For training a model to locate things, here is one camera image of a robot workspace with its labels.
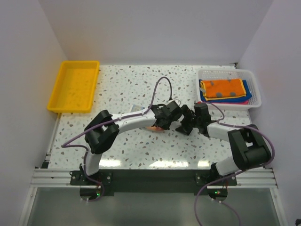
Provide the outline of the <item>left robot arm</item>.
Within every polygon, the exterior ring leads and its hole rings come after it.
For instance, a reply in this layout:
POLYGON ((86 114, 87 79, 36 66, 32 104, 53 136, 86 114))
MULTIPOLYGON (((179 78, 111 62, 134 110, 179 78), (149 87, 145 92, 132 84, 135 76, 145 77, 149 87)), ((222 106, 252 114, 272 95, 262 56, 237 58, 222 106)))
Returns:
POLYGON ((160 127, 168 130, 171 123, 181 116, 181 107, 175 101, 167 105, 152 105, 150 108, 126 114, 110 114, 107 110, 101 111, 84 130, 85 142, 90 150, 84 157, 82 181, 87 185, 92 185, 97 181, 102 154, 112 147, 119 134, 145 127, 160 127))

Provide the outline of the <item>pink microfiber towel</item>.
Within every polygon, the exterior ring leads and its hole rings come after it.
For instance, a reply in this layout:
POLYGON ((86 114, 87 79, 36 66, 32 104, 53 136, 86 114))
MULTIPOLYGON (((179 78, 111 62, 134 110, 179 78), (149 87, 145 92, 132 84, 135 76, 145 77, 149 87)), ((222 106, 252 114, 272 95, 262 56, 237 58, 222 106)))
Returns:
POLYGON ((249 101, 242 101, 242 102, 210 102, 210 101, 202 101, 203 103, 211 103, 214 105, 248 105, 249 101))

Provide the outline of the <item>blue towel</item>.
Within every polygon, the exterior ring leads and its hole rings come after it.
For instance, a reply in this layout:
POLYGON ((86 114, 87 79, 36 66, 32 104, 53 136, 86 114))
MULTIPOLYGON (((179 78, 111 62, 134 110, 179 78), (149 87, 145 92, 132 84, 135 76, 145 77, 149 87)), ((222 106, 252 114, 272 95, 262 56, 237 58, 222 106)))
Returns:
POLYGON ((245 86, 245 89, 247 91, 247 96, 246 97, 239 97, 239 98, 233 98, 233 99, 221 99, 221 100, 205 100, 205 98, 203 97, 203 92, 202 92, 202 89, 200 88, 200 84, 199 84, 199 89, 200 89, 200 99, 202 101, 210 101, 210 102, 242 102, 242 101, 246 101, 246 100, 249 100, 251 97, 252 97, 252 94, 250 92, 250 89, 248 87, 248 84, 246 82, 246 80, 242 80, 243 81, 243 84, 245 86))

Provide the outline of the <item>white orange patterned towel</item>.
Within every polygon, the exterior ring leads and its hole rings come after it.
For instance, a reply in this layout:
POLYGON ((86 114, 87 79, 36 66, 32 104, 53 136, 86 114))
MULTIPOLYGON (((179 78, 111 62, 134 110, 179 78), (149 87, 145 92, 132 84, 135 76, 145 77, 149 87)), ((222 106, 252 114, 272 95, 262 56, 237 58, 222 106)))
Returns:
MULTIPOLYGON (((143 110, 144 107, 143 106, 139 106, 139 105, 132 105, 130 107, 130 112, 136 112, 136 111, 141 111, 143 110)), ((161 128, 161 127, 156 127, 156 126, 152 126, 152 127, 143 127, 141 129, 144 129, 144 130, 149 130, 149 131, 153 131, 153 132, 163 132, 164 129, 161 128)))

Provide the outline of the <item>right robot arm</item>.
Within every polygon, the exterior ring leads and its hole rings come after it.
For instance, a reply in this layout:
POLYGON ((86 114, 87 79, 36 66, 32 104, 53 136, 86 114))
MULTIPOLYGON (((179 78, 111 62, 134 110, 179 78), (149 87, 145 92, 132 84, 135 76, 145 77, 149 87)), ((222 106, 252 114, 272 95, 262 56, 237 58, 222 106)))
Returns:
POLYGON ((263 166, 272 160, 272 151, 255 125, 225 125, 219 120, 212 120, 205 103, 196 103, 194 110, 183 105, 182 115, 181 126, 176 131, 189 135, 193 129, 197 129, 205 137, 230 144, 231 157, 211 165, 209 182, 220 185, 228 175, 263 166))

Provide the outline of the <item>orange grey cat towel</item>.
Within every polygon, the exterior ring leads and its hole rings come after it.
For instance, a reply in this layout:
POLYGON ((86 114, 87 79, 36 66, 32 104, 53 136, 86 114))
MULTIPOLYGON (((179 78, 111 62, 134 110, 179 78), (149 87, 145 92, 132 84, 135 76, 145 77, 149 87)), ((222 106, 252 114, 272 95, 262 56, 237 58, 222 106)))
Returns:
POLYGON ((199 84, 205 100, 233 99, 247 96, 247 91, 241 79, 201 80, 199 84))

